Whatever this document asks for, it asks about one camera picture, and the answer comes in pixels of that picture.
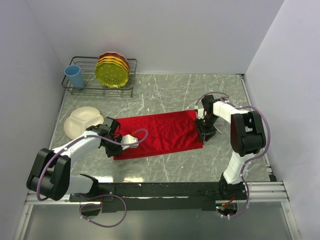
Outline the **red cloth napkin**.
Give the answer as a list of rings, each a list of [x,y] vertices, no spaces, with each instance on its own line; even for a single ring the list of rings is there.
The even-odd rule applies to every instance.
[[[129,148],[113,159],[128,160],[201,149],[204,142],[199,137],[195,119],[193,110],[119,118],[121,135],[133,134],[141,140],[145,133],[135,131],[146,129],[148,136],[138,147]]]

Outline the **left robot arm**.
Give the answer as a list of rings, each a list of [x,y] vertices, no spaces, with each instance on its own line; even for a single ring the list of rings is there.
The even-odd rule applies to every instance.
[[[89,175],[71,174],[71,168],[89,152],[103,147],[108,157],[130,148],[136,139],[117,134],[121,124],[107,117],[102,124],[89,126],[79,137],[55,149],[41,149],[34,160],[26,186],[39,201],[60,200],[66,194],[80,194],[88,201],[99,195],[99,181]]]

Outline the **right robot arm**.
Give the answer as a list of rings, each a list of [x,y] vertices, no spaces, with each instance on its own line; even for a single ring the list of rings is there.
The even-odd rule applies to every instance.
[[[212,92],[201,96],[194,107],[194,123],[203,142],[209,141],[217,133],[217,119],[221,118],[230,124],[232,155],[217,189],[218,194],[226,200],[246,192],[243,178],[248,161],[267,145],[263,117],[252,108],[235,106],[226,97],[215,98]]]

